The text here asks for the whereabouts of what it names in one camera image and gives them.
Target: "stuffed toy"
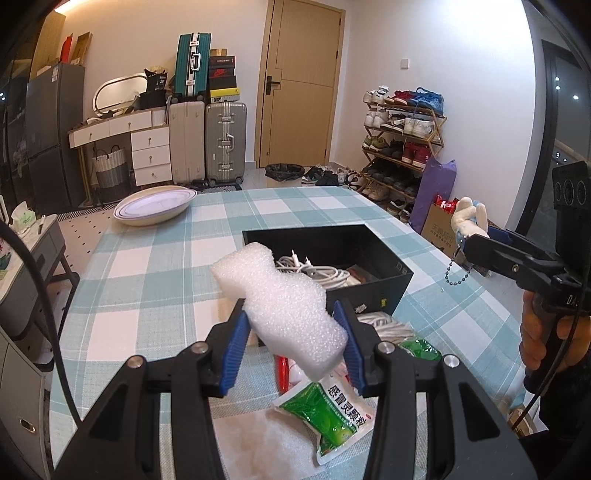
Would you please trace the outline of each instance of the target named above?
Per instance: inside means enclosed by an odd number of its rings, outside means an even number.
[[[458,201],[456,211],[452,215],[452,230],[456,234],[456,243],[460,247],[471,235],[482,235],[489,238],[488,218],[483,203],[464,197]]]

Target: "purple bag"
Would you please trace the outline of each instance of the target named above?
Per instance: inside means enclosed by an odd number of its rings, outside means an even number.
[[[423,231],[423,225],[427,220],[429,208],[437,195],[446,200],[452,193],[453,184],[456,181],[456,161],[446,164],[439,163],[434,157],[427,161],[421,186],[418,188],[417,199],[414,202],[413,212],[408,223],[419,235]]]

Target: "wooden door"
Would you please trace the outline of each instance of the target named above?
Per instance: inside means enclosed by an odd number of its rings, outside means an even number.
[[[343,12],[275,0],[262,110],[261,167],[326,163]]]

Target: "white foam block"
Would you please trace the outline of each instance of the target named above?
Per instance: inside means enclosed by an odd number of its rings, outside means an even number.
[[[212,271],[226,297],[244,294],[237,298],[246,298],[251,326],[272,353],[294,360],[312,381],[339,364],[347,333],[326,312],[326,291],[310,277],[278,272],[260,244],[222,258]]]

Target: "teal suitcase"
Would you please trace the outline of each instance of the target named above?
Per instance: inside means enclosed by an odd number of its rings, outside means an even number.
[[[207,90],[211,33],[190,33],[178,39],[174,91],[193,97]]]

